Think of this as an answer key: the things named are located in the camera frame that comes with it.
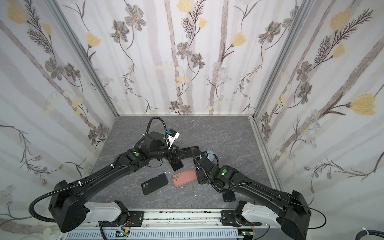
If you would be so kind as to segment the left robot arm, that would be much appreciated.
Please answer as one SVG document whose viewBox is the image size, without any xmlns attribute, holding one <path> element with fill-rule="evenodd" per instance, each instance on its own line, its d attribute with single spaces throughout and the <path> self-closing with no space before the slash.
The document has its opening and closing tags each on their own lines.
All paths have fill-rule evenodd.
<svg viewBox="0 0 384 240">
<path fill-rule="evenodd" d="M 62 181 L 55 186 L 49 211 L 62 233 L 70 232 L 84 223 L 110 222 L 125 226 L 131 216 L 121 201 L 107 204 L 90 203 L 90 199 L 115 181 L 148 166 L 150 160 L 167 159 L 177 165 L 190 154 L 168 142 L 167 134 L 151 132 L 144 135 L 133 148 L 119 154 L 113 163 L 94 174 L 72 183 Z"/>
</svg>

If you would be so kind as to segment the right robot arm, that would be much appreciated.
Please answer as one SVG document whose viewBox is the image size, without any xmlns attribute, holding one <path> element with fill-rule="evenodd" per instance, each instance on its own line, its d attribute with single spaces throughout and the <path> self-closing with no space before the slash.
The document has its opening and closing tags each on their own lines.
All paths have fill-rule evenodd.
<svg viewBox="0 0 384 240">
<path fill-rule="evenodd" d="M 272 189 L 248 178 L 235 168 L 214 164 L 195 147 L 191 152 L 198 171 L 203 173 L 215 191 L 220 194 L 234 191 L 252 198 L 277 214 L 277 224 L 288 237 L 294 240 L 307 238 L 312 211 L 301 193 Z"/>
</svg>

